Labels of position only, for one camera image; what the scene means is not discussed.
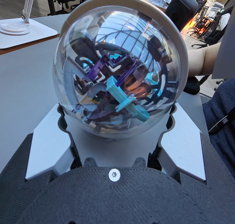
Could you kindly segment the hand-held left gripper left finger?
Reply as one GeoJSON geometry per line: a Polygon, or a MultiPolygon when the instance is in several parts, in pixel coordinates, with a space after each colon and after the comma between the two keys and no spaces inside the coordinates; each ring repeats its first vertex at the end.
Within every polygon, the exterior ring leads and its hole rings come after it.
{"type": "Polygon", "coordinates": [[[70,170],[73,161],[75,167],[82,165],[64,116],[62,106],[56,104],[34,129],[26,180],[48,171],[62,175],[70,170]]]}

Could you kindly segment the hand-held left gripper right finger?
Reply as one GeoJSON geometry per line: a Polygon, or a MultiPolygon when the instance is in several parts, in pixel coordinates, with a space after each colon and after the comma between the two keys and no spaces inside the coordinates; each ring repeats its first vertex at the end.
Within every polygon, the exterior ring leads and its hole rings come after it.
{"type": "Polygon", "coordinates": [[[199,181],[205,181],[204,158],[201,146],[201,131],[179,105],[174,103],[170,117],[172,126],[157,124],[148,131],[155,164],[151,167],[174,177],[184,173],[199,181]]]}

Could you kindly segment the clear plastic maze ball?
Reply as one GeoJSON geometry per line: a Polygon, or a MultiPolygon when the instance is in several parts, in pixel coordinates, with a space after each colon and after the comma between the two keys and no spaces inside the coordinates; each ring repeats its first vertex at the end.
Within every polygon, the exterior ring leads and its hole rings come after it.
{"type": "Polygon", "coordinates": [[[143,0],[87,0],[54,56],[60,105],[85,131],[124,139],[154,127],[183,92],[188,55],[172,20],[143,0]]]}

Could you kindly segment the person's right forearm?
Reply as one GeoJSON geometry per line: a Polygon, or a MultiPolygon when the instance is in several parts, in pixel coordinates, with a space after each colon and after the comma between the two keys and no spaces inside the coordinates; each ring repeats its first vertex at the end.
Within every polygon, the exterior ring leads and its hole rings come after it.
{"type": "Polygon", "coordinates": [[[201,49],[188,50],[188,77],[211,75],[221,42],[201,49]]]}

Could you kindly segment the person's dark blue clothing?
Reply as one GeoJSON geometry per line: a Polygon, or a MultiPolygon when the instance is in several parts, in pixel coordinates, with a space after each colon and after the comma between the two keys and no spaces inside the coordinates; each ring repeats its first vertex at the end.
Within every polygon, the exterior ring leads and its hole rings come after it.
{"type": "MultiPolygon", "coordinates": [[[[215,91],[212,99],[203,104],[204,116],[208,131],[229,112],[235,108],[235,79],[227,79],[215,91]]],[[[210,132],[209,138],[228,167],[232,176],[235,177],[235,119],[225,124],[220,122],[210,132]]]]}

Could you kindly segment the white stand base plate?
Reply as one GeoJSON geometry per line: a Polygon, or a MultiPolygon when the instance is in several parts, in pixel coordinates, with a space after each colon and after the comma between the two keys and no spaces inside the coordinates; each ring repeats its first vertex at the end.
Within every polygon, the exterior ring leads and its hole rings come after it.
{"type": "Polygon", "coordinates": [[[30,19],[33,0],[25,0],[21,18],[0,20],[0,49],[57,35],[58,32],[30,19]]]}

